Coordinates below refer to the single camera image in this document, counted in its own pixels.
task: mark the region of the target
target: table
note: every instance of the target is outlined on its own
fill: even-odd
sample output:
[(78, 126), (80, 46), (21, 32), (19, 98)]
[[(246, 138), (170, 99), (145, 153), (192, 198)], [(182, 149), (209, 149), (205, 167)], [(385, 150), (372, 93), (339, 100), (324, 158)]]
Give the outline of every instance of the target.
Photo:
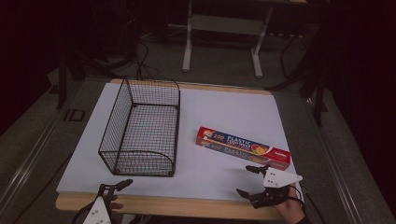
[[(87, 117), (90, 117), (91, 122), (92, 116), (95, 113), (92, 111), (96, 110), (95, 104), (98, 99), (100, 99), (100, 93), (103, 90), (104, 84), (98, 83), (95, 81), (85, 81), (84, 85), (81, 87), (81, 90), (78, 92), (77, 97), (74, 100), (74, 105), (79, 109), (85, 109), (87, 111)], [(222, 86), (202, 86), (206, 90), (208, 88), (221, 89), (223, 91), (241, 91), (247, 93), (254, 93), (257, 90), (246, 90), (241, 87), (222, 87)], [(271, 92), (276, 100), (277, 110), (279, 112), (281, 122), (283, 125), (283, 132), (287, 137), (287, 142), (283, 142), (286, 144), (282, 147), (287, 147), (290, 149), (291, 156), (293, 159), (293, 164), (296, 167), (298, 174), (304, 177), (302, 184), (310, 193), (311, 198), (314, 200), (315, 205), (319, 209), (320, 213), (324, 216), (327, 223), (359, 223), (352, 220), (359, 220), (360, 215), (359, 211), (357, 211), (357, 203), (360, 198), (355, 198), (350, 194), (348, 186), (346, 186), (346, 182), (351, 180), (353, 183), (355, 182), (356, 176), (364, 176), (366, 180), (367, 175), (363, 175), (360, 173), (360, 170), (353, 172), (352, 176), (347, 175), (343, 177), (345, 170), (342, 174), (339, 173), (340, 169), (346, 169), (346, 163), (342, 163), (339, 166), (337, 162), (335, 162), (335, 158), (332, 153), (335, 150), (343, 150), (343, 155), (345, 156), (344, 148), (341, 146), (340, 148), (329, 147), (329, 142), (326, 141), (326, 137), (323, 137), (321, 131), (318, 129), (318, 126), (315, 123), (314, 118), (312, 117), (312, 113), (310, 111), (311, 107), (309, 104), (305, 102), (298, 94), (294, 93), (286, 93), (286, 92)], [(235, 118), (235, 110), (232, 110), (233, 113), (227, 113), (226, 116), (228, 118)], [(72, 137), (73, 142), (77, 146), (78, 139), (82, 139), (84, 137), (83, 129), (87, 128), (90, 125), (83, 124), (83, 126), (79, 126), (80, 132), (77, 133), (77, 136), (73, 137), (69, 135), (61, 135), (57, 136), (58, 138), (62, 138), (64, 143), (56, 146), (56, 148), (64, 151), (67, 148), (62, 148), (63, 145), (67, 145), (70, 141), (69, 139)], [(58, 133), (64, 134), (67, 127), (71, 124), (68, 124), (66, 127), (60, 126)], [(73, 130), (76, 129), (77, 124), (74, 124), (71, 128)], [(210, 125), (211, 128), (216, 128), (217, 125)], [(196, 135), (196, 133), (190, 133), (191, 141)], [(57, 156), (59, 154), (59, 150), (53, 151), (51, 153), (53, 156)], [(93, 156), (97, 154), (97, 148), (94, 149), (92, 153)], [(102, 167), (103, 171), (108, 172), (106, 167)], [(42, 172), (38, 172), (35, 178), (39, 178), (42, 176)], [(259, 175), (254, 175), (251, 173), (245, 173), (244, 177), (246, 180), (258, 181), (257, 186), (252, 184), (251, 186), (260, 187), (262, 184), (262, 178)], [(137, 178), (134, 178), (134, 183), (128, 189), (131, 190), (137, 187), (137, 183), (139, 183)], [(68, 191), (61, 192), (58, 194), (58, 198), (56, 201), (56, 206), (58, 209), (66, 210), (66, 211), (77, 211), (81, 207), (88, 204), (91, 200), (93, 200), (96, 191), (100, 184), (116, 184), (117, 180), (112, 180), (110, 177), (104, 177), (101, 180), (97, 180), (96, 183), (92, 184), (91, 192), (88, 191)], [(237, 181), (237, 184), (231, 184), (229, 192), (234, 195), (234, 188), (245, 189), (246, 191), (253, 192), (249, 188), (237, 186), (242, 182)], [(361, 191), (358, 189), (353, 189), (353, 192), (358, 192), (361, 194)], [(224, 202), (222, 200), (200, 200), (200, 199), (180, 199), (175, 197), (148, 197), (148, 196), (137, 196), (137, 195), (128, 195), (127, 189), (120, 191), (120, 201), (122, 203), (126, 203), (127, 206), (121, 210), (122, 213), (129, 214), (167, 214), (168, 216), (182, 216), (182, 217), (224, 217), (224, 218), (247, 218), (247, 219), (266, 219), (268, 223), (273, 223), (269, 221), (270, 219), (274, 220), (277, 223), (276, 219), (279, 218), (276, 211), (272, 207), (261, 208), (258, 210), (252, 209), (251, 205), (247, 203), (242, 198), (236, 197), (237, 201), (234, 203)], [(315, 207), (312, 203), (306, 203), (307, 206), (307, 214), (313, 223), (319, 223), (320, 217), (318, 213), (315, 211)]]
[[(200, 123), (215, 129), (222, 127), (224, 132), (233, 131), (238, 136), (247, 135), (247, 139), (253, 141), (267, 140), (266, 143), (270, 146), (289, 150), (274, 97), (268, 91), (186, 84), (179, 86), (181, 114), (176, 174), (174, 177), (132, 176), (132, 186), (118, 192), (120, 202), (125, 204), (120, 212), (183, 217), (280, 219), (273, 207), (254, 209), (236, 193), (236, 188), (250, 192), (262, 191), (262, 176), (245, 171), (246, 165), (258, 164), (194, 144), (194, 135), (199, 128), (197, 123)], [(58, 186), (58, 209), (78, 210), (94, 199), (102, 182), (116, 184), (126, 178), (112, 175), (97, 155), (98, 144), (103, 136), (101, 130), (106, 127), (106, 116), (109, 116), (111, 102), (114, 102), (119, 87), (118, 83), (106, 84)], [(229, 109), (233, 113), (210, 117), (205, 112), (207, 109), (202, 109), (204, 105), (211, 105), (208, 113), (212, 115)], [(238, 116), (248, 111), (250, 117)], [(262, 112), (266, 112), (267, 116), (262, 116)], [(288, 171), (295, 173), (294, 165)]]
[(190, 71), (192, 43), (192, 30), (204, 30), (213, 32), (233, 33), (242, 35), (256, 35), (258, 37), (257, 44), (251, 49), (251, 57), (253, 61), (254, 73), (257, 78), (262, 77), (262, 67), (259, 59), (259, 52), (262, 47), (268, 25), (270, 23), (273, 10), (275, 7), (327, 7), (323, 4), (308, 4), (305, 0), (259, 0), (250, 1), (260, 4), (263, 8), (263, 20), (247, 20), (238, 18), (227, 18), (220, 16), (208, 16), (193, 13), (192, 3), (189, 0), (188, 19), (187, 19), (187, 40), (184, 51), (182, 70), (184, 72)]

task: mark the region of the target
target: red box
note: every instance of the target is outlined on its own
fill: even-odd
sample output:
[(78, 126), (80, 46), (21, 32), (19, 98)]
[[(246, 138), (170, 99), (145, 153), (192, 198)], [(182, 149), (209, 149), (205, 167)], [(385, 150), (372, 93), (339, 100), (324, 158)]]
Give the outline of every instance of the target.
[(290, 166), (290, 152), (286, 150), (206, 127), (199, 129), (196, 144), (261, 165), (270, 165), (278, 170), (286, 170)]

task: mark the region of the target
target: wire basket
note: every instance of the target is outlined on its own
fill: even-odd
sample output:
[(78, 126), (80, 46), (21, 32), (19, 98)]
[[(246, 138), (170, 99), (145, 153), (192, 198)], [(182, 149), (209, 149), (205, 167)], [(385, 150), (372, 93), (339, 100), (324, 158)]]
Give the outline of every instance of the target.
[(179, 114), (176, 82), (125, 78), (99, 148), (110, 172), (173, 176)]

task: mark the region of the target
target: dark background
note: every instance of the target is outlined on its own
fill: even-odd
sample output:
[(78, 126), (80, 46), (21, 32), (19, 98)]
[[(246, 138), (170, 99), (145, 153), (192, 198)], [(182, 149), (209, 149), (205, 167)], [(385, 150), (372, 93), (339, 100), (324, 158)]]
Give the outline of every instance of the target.
[[(121, 7), (124, 1), (114, 2)], [(101, 10), (100, 19), (105, 20), (107, 15), (108, 21), (117, 21), (112, 27), (118, 27), (113, 32), (119, 35), (124, 18), (114, 2), (96, 1), (94, 10)], [(166, 23), (186, 20), (187, 1), (167, 3), (144, 1), (141, 11), (148, 26), (164, 33)], [(106, 50), (117, 47), (114, 41), (100, 38), (106, 35), (101, 31), (105, 23), (93, 16), (88, 1), (15, 0), (0, 4), (2, 134), (50, 88), (46, 75), (58, 67), (59, 52), (66, 39), (78, 39), (77, 44), (97, 58), (106, 57)], [(305, 60), (330, 66), (326, 87), (332, 91), (377, 185), (396, 215), (396, 6), (393, 1), (340, 1), (336, 5), (342, 8), (331, 11), (325, 19)], [(279, 10), (270, 31), (301, 32), (299, 25), (312, 19), (309, 13), (303, 15)]]

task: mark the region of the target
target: white paper sheet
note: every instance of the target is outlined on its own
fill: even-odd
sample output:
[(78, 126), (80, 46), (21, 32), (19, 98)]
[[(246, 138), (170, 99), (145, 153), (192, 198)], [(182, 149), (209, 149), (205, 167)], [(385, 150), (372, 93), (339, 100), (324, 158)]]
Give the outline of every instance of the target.
[[(113, 175), (99, 157), (98, 148), (119, 87), (112, 83), (104, 87), (58, 192), (96, 193), (102, 183), (132, 178), (134, 183), (118, 194), (245, 201), (235, 189), (262, 192), (262, 175), (245, 169), (246, 165), (260, 165), (196, 146), (200, 126), (289, 150), (272, 95), (181, 89), (175, 175)], [(295, 173), (294, 166), (287, 171)]]

